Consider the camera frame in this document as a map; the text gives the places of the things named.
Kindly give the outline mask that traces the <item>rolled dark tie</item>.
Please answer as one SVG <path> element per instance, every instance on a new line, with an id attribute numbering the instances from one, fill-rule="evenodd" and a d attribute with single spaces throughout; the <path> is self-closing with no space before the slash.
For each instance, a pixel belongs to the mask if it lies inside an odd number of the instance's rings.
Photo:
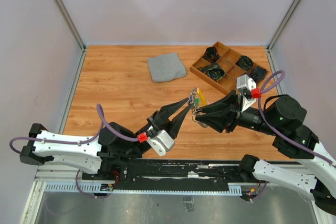
<path id="1" fill-rule="evenodd" d="M 253 67 L 254 62 L 248 56 L 241 55 L 236 62 L 236 65 L 245 71 L 249 71 Z"/>
<path id="2" fill-rule="evenodd" d="M 202 58 L 209 63 L 215 63 L 219 59 L 219 54 L 216 47 L 208 47 Z"/>
<path id="3" fill-rule="evenodd" d="M 199 67 L 198 70 L 207 75 L 212 80 L 218 82 L 225 76 L 225 70 L 217 63 L 212 63 L 208 66 Z"/>
<path id="4" fill-rule="evenodd" d="M 264 80 L 267 70 L 263 67 L 256 66 L 250 73 L 249 76 L 254 80 L 256 84 Z"/>

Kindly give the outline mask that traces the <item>folded grey cloth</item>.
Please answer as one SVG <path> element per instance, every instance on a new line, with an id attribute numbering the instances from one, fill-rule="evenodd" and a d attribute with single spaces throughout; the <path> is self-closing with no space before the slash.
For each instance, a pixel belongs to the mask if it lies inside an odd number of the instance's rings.
<path id="1" fill-rule="evenodd" d="M 187 76 L 186 68 L 175 52 L 149 58 L 147 64 L 154 83 L 170 82 Z"/>

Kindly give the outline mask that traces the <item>rolled dark tie centre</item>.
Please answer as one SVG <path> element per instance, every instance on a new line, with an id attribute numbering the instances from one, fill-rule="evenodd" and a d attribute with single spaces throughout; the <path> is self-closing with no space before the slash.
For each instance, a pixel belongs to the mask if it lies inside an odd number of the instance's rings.
<path id="1" fill-rule="evenodd" d="M 198 70 L 207 75 L 212 80 L 218 82 L 225 76 L 225 70 L 217 63 L 212 63 L 208 66 L 199 67 Z"/>

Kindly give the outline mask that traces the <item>rolled dark tie top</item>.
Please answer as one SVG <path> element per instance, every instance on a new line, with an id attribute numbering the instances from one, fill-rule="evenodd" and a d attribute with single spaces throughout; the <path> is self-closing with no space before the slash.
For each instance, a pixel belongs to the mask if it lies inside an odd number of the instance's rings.
<path id="1" fill-rule="evenodd" d="M 208 47 L 202 58 L 209 63 L 215 63 L 219 59 L 219 54 L 216 47 Z"/>

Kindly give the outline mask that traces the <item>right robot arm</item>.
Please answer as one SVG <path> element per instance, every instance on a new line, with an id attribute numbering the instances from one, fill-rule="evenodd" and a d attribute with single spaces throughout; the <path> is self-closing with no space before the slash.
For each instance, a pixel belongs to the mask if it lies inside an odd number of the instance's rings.
<path id="1" fill-rule="evenodd" d="M 278 152 L 294 159 L 310 173 L 291 172 L 246 154 L 238 165 L 238 177 L 244 182 L 258 180 L 286 187 L 335 215 L 335 160 L 304 125 L 307 110 L 289 95 L 272 96 L 267 99 L 273 102 L 270 106 L 252 108 L 260 96 L 259 89 L 241 94 L 232 91 L 219 101 L 201 107 L 195 119 L 220 133 L 230 133 L 240 126 L 274 136 L 272 145 Z"/>

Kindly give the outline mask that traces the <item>wooden compartment tray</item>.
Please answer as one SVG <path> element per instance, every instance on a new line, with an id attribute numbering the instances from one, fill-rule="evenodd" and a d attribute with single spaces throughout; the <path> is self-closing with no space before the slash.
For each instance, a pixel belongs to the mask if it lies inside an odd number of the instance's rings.
<path id="1" fill-rule="evenodd" d="M 271 70 L 269 61 L 266 56 L 266 51 L 262 46 L 230 47 L 218 41 L 211 47 L 217 48 L 219 59 L 215 63 L 219 64 L 221 68 L 225 70 L 224 78 L 216 82 L 198 70 L 199 67 L 204 67 L 211 64 L 202 58 L 204 52 L 201 53 L 200 57 L 190 66 L 190 72 L 224 95 L 227 95 L 232 90 L 236 89 L 236 82 L 239 76 L 243 74 L 249 74 L 256 66 L 263 67 L 268 71 L 265 78 L 270 76 Z M 241 55 L 248 56 L 254 62 L 253 67 L 249 71 L 245 71 L 236 65 L 236 62 Z"/>

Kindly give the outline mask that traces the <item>rolled dark tie lower right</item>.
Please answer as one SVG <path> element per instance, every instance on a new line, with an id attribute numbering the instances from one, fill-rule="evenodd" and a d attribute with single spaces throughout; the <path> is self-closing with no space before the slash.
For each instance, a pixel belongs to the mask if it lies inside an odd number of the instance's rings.
<path id="1" fill-rule="evenodd" d="M 256 84 L 264 80 L 267 70 L 263 67 L 256 66 L 250 73 L 249 76 L 254 80 Z"/>

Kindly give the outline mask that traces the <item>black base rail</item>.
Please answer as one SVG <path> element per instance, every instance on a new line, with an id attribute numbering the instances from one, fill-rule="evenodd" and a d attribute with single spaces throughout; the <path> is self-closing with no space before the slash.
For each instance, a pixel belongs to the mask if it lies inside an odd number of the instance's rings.
<path id="1" fill-rule="evenodd" d="M 83 180 L 112 181 L 119 177 L 121 191 L 227 191 L 230 183 L 258 183 L 238 171 L 238 161 L 134 159 L 128 163 L 103 164 L 97 174 L 83 173 Z"/>

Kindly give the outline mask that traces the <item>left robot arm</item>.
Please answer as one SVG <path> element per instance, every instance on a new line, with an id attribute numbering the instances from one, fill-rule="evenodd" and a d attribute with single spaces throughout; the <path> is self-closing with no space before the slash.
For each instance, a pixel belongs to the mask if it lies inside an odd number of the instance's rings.
<path id="1" fill-rule="evenodd" d="M 142 158 L 149 150 L 166 155 L 191 108 L 189 98 L 165 105 L 147 119 L 144 127 L 132 132 L 116 122 L 107 122 L 98 104 L 101 125 L 95 135 L 54 134 L 41 124 L 33 124 L 19 159 L 28 165 L 65 165 L 105 180 L 123 163 Z"/>

